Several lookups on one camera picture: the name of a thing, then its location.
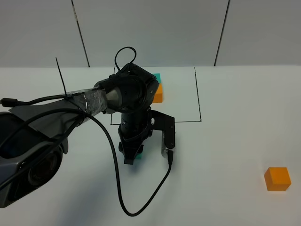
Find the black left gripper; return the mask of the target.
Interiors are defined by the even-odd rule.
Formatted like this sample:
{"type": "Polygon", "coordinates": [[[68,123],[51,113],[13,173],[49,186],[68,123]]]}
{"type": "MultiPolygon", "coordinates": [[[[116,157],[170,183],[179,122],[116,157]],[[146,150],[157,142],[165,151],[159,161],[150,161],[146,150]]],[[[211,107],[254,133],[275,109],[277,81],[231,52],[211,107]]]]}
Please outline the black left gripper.
{"type": "Polygon", "coordinates": [[[119,151],[124,156],[124,164],[133,165],[137,153],[143,151],[144,140],[152,135],[150,123],[150,107],[135,113],[122,114],[118,133],[119,151]]]}

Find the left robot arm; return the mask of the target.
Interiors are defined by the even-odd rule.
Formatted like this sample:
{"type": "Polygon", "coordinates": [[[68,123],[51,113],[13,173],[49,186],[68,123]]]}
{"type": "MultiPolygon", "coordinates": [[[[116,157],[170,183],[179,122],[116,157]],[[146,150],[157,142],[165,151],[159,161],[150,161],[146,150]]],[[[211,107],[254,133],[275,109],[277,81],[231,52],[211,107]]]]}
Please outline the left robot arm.
{"type": "Polygon", "coordinates": [[[5,208],[40,188],[58,172],[68,136],[99,113],[121,113],[119,150],[133,164],[152,134],[150,105],[157,78],[128,63],[94,87],[30,102],[4,98],[0,115],[0,206],[5,208]]]}

